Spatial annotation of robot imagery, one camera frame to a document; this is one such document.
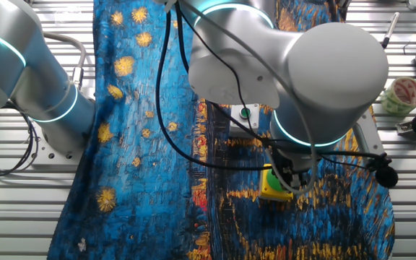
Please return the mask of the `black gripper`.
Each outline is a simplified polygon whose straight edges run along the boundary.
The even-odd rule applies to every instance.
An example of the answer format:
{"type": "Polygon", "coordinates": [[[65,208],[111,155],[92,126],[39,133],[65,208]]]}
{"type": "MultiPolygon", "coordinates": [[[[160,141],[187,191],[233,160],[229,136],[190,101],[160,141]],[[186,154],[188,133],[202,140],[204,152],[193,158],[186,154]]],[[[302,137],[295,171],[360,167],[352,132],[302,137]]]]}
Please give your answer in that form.
{"type": "Polygon", "coordinates": [[[282,181],[289,186],[293,182],[293,174],[301,174],[309,171],[309,159],[305,159],[300,155],[284,154],[278,149],[271,151],[271,164],[275,165],[272,169],[274,175],[280,174],[282,181]]]}

